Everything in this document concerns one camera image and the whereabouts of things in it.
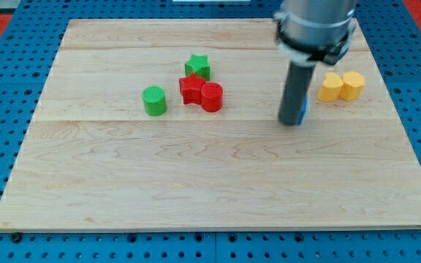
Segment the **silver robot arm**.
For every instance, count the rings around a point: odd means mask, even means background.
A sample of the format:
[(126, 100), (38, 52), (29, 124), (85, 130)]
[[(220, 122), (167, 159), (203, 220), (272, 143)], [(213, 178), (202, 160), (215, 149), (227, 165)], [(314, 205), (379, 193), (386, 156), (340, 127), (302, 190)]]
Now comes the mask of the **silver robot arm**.
[(274, 14), (276, 45), (289, 58), (278, 111), (282, 124), (301, 124), (316, 64), (332, 66), (347, 53), (356, 4), (356, 0), (285, 0)]

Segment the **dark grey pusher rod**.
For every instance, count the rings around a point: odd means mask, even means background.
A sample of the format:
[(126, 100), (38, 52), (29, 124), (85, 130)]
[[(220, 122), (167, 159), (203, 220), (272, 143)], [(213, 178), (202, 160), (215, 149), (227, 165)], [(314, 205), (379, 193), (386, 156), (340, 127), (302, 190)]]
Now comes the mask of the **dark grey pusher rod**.
[(291, 61), (278, 111), (279, 121), (287, 126), (298, 125), (300, 111), (308, 94), (314, 64), (301, 65)]

